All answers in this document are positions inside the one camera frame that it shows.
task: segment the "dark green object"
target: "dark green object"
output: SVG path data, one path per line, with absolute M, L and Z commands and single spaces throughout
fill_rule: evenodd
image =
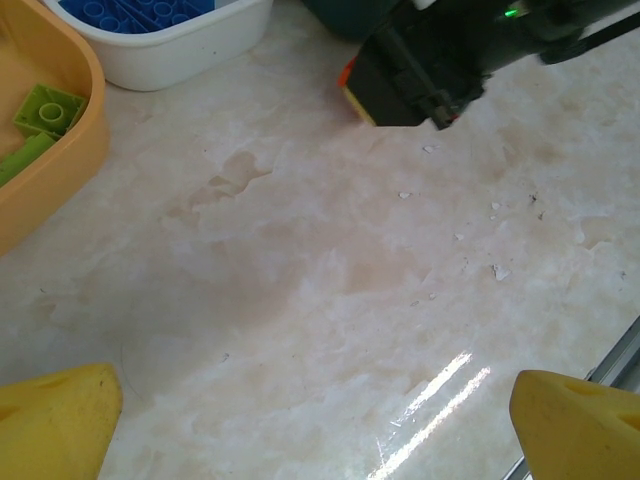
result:
M 55 143 L 55 140 L 46 133 L 27 138 L 20 150 L 0 160 L 0 187 L 31 165 Z
M 302 0 L 333 33 L 363 41 L 399 0 Z

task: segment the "white debris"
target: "white debris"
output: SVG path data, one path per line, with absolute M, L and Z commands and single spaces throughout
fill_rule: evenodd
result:
M 502 265 L 494 264 L 491 265 L 491 268 L 493 269 L 493 274 L 496 276 L 496 280 L 499 282 L 511 275 L 511 270 L 503 267 Z

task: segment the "lego brick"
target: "lego brick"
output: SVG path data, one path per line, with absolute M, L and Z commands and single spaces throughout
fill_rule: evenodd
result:
M 85 98 L 36 85 L 18 110 L 13 124 L 25 138 L 46 133 L 58 140 L 78 122 L 86 106 Z
M 83 22 L 116 33 L 156 32 L 215 9 L 215 0 L 61 0 Z
M 27 138 L 20 150 L 0 160 L 0 187 L 31 165 L 35 159 L 55 143 L 55 140 L 46 133 Z

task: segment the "black cable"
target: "black cable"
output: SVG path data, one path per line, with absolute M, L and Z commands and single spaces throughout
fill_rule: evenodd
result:
M 619 22 L 609 25 L 598 32 L 578 41 L 560 42 L 557 46 L 545 50 L 540 54 L 540 60 L 547 65 L 565 62 L 579 57 L 583 53 L 593 50 L 611 40 L 621 37 L 636 28 L 640 28 L 640 12 L 634 13 Z

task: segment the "orange part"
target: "orange part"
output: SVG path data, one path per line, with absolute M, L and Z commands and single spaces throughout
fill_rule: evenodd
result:
M 0 188 L 3 255 L 98 172 L 109 149 L 109 129 L 97 57 L 37 0 L 0 0 L 0 72 L 0 158 L 24 142 L 12 118 L 37 83 L 89 99 L 71 131 Z
M 351 71 L 353 70 L 353 66 L 355 65 L 355 63 L 356 63 L 356 59 L 354 58 L 344 68 L 344 70 L 342 71 L 342 75 L 340 75 L 340 78 L 338 79 L 338 86 L 339 87 L 344 87 L 344 86 L 347 85 L 347 81 L 349 80 L 349 77 L 351 76 Z

